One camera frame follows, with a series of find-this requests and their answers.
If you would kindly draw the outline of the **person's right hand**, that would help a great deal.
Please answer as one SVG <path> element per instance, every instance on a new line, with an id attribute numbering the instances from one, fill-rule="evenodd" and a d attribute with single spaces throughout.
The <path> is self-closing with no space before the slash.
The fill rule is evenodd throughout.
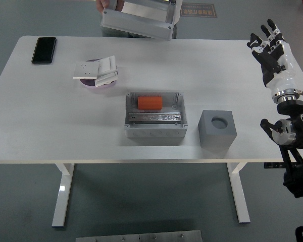
<path id="1" fill-rule="evenodd" d="M 105 8 L 107 8 L 109 6 L 110 1 L 109 0 L 96 0 L 95 4 L 96 4 L 96 9 L 102 13 L 104 11 Z"/>

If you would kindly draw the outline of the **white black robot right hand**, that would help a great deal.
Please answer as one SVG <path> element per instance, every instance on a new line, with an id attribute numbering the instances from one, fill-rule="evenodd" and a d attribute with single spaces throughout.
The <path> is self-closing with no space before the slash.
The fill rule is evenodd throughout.
<path id="1" fill-rule="evenodd" d="M 267 20 L 267 24 L 268 26 L 261 26 L 267 39 L 262 40 L 252 33 L 247 46 L 261 65 L 264 86 L 269 88 L 274 96 L 277 92 L 296 88 L 296 71 L 289 43 L 271 19 Z"/>

